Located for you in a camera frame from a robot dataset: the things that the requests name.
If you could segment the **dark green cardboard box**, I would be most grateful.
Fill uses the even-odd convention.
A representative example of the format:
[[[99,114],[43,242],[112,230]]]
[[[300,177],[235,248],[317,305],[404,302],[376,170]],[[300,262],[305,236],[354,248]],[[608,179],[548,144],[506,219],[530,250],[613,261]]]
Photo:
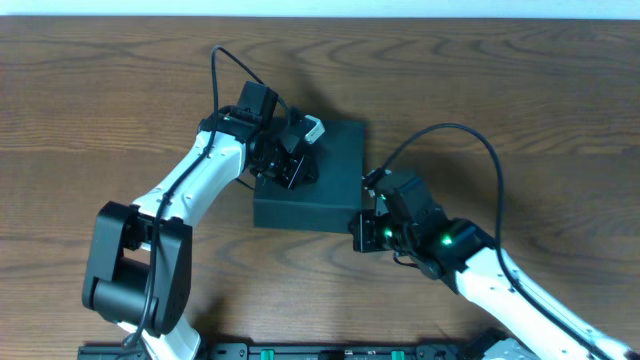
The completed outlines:
[[[311,146],[319,178],[287,189],[258,180],[253,224],[259,228],[346,233],[361,211],[365,129],[359,121],[326,120],[325,133]]]

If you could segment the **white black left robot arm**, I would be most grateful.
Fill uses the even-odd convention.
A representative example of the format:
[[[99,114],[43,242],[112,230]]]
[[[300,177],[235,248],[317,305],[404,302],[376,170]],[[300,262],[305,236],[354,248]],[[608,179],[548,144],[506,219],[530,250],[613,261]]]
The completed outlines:
[[[191,288],[193,231],[216,197],[244,171],[292,190],[313,183],[309,148],[325,132],[311,115],[272,131],[264,115],[224,107],[199,125],[191,150],[130,205],[98,213],[83,305],[127,331],[99,359],[196,359],[200,334],[184,316]]]

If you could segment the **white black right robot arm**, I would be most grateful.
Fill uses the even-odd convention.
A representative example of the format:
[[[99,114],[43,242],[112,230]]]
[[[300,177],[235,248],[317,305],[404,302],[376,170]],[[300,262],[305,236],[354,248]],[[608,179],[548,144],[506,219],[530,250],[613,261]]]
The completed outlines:
[[[476,224],[433,214],[399,222],[366,210],[348,225],[357,252],[393,251],[423,275],[502,323],[541,359],[637,359],[639,352],[599,331],[536,284]]]

